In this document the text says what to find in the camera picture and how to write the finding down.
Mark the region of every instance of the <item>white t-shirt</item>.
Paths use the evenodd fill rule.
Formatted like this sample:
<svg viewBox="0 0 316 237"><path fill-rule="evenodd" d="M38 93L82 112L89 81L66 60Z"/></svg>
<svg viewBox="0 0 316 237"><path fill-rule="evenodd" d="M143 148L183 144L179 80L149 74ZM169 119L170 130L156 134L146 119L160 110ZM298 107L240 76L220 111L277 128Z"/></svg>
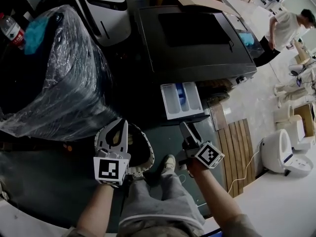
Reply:
<svg viewBox="0 0 316 237"><path fill-rule="evenodd" d="M275 27L275 49L281 52L294 37L300 32L300 25L297 22L296 14L292 12L281 12L275 15L277 24ZM265 35L270 41L270 31Z"/></svg>

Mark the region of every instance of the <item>tiled floor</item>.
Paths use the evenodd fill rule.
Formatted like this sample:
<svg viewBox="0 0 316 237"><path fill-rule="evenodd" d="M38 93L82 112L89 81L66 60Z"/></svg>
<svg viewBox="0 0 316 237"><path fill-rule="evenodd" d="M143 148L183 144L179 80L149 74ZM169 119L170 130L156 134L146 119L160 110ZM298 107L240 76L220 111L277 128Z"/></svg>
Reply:
<svg viewBox="0 0 316 237"><path fill-rule="evenodd" d="M227 1L244 18L260 40L269 29L269 20L262 21L260 16L260 13L265 13L259 7L262 6L261 1L252 0L250 3L248 0ZM294 63L293 59L289 58L291 56L294 57L295 54L284 51L270 64L259 67L258 72L251 80L238 85L230 93L230 99L222 103L228 123L244 118L248 119L254 153L257 152L261 139L276 130L273 111L277 109L277 98L273 94L273 87L280 82L286 83L292 78L288 70L288 65ZM304 101L303 98L293 104L300 104ZM255 156L254 160L258 174L262 170L260 153Z"/></svg>

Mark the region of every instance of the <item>wooden slat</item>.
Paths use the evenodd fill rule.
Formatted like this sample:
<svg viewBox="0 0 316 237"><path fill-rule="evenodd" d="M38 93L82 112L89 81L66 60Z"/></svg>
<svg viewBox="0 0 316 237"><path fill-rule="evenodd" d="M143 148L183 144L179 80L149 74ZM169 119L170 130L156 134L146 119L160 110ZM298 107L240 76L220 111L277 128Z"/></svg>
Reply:
<svg viewBox="0 0 316 237"><path fill-rule="evenodd" d="M227 142L226 142L226 136L225 136L225 131L223 129L218 131L219 133L219 138L221 140L221 146L222 146L222 153L225 155L224 157L224 164L225 164L225 171L226 171L226 180L227 180L227 187L228 189L232 185L232 170L231 170L231 162L229 159L229 152L228 152L228 147L227 147ZM234 197L233 190L229 193L232 197Z"/></svg>
<svg viewBox="0 0 316 237"><path fill-rule="evenodd" d="M238 122L240 125L243 146L245 149L245 158L246 158L246 166L247 166L249 161L250 161L250 158L249 158L249 146L248 146L248 141L247 141L246 129L245 129L245 125L243 123L243 120L239 120ZM249 166L247 169L247 182L248 182L248 184L250 184L252 182L251 166Z"/></svg>
<svg viewBox="0 0 316 237"><path fill-rule="evenodd" d="M216 138L217 138L217 146L218 146L218 149L219 151L222 152L222 145L221 145L221 139L219 138L219 133L218 131L216 132ZM223 180L224 180L224 189L226 191L228 191L227 189L227 181L226 181L226 170L225 170L225 164L224 164L224 161L221 160L221 165L222 165L222 175L223 175Z"/></svg>
<svg viewBox="0 0 316 237"><path fill-rule="evenodd" d="M239 144L239 150L240 150L240 157L241 157L241 167L242 167L242 177L244 178L246 175L246 156L245 156L245 147L243 146L242 136L241 136L241 130L239 122L235 122L236 127L236 133L237 133L237 139ZM248 185L247 178L243 180L243 186L246 187Z"/></svg>
<svg viewBox="0 0 316 237"><path fill-rule="evenodd" d="M250 159L253 157L253 149L252 149L252 143L251 143L251 136L250 136L250 130L249 130L249 126L248 126L248 120L245 118L243 120L243 123L245 125L245 129L246 129L246 136L247 136L247 141L248 141L248 147L249 147L249 157ZM256 174L255 174L255 162L254 159L252 159L251 163L250 163L250 167L251 167L251 180L254 181L256 180Z"/></svg>
<svg viewBox="0 0 316 237"><path fill-rule="evenodd" d="M236 168L236 159L234 153L234 146L232 142L232 136L229 127L224 128L225 137L228 147L229 158L231 162L231 170L232 170L232 179L235 180L238 178L237 176L237 168ZM234 182L233 184L234 197L238 196L238 182Z"/></svg>
<svg viewBox="0 0 316 237"><path fill-rule="evenodd" d="M236 159L236 168L237 168L237 177L238 179L242 179L242 164L241 164L241 156L240 156L240 149L239 149L239 143L237 138L237 132L235 123L229 124L229 129L231 131L232 135L232 141L233 141L233 147L234 147L234 153L235 153L235 159ZM243 192L243 181L238 181L238 194L242 194Z"/></svg>

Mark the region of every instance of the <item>red label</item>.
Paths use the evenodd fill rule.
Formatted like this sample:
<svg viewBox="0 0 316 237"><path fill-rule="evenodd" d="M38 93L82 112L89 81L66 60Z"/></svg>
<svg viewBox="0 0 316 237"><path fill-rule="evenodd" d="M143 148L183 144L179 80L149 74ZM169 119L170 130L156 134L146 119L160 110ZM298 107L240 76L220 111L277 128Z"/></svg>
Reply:
<svg viewBox="0 0 316 237"><path fill-rule="evenodd" d="M22 29L19 30L16 37L13 39L12 43L18 46L20 49L23 49L24 44L24 31Z"/></svg>

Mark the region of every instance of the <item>cable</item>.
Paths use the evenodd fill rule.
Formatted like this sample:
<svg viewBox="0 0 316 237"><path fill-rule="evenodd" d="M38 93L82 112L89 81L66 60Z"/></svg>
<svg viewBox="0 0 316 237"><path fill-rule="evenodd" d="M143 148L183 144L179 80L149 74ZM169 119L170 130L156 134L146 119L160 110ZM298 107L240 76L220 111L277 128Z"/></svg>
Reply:
<svg viewBox="0 0 316 237"><path fill-rule="evenodd" d="M251 164L251 161L252 161L252 159L255 157L255 155L260 152L259 147L260 147L260 144L261 144L262 141L263 141L263 139L260 141L260 143L259 143L259 145L258 145L258 151L251 157L250 162L249 162L248 165L246 166L246 169L245 169L245 170L246 170L245 177L244 177L244 178L240 178L240 179L235 179L234 181L232 181L232 185L231 185L231 187L230 187L228 193L232 190L232 187L233 187L233 184L234 184L235 181L240 181L240 180L246 179L246 177L247 177L247 168L248 168L248 166Z"/></svg>
<svg viewBox="0 0 316 237"><path fill-rule="evenodd" d="M179 179L180 179L180 176L184 176L184 180L183 182L181 182L181 184L183 184L186 181L187 177L184 174L181 174L181 175L178 175Z"/></svg>

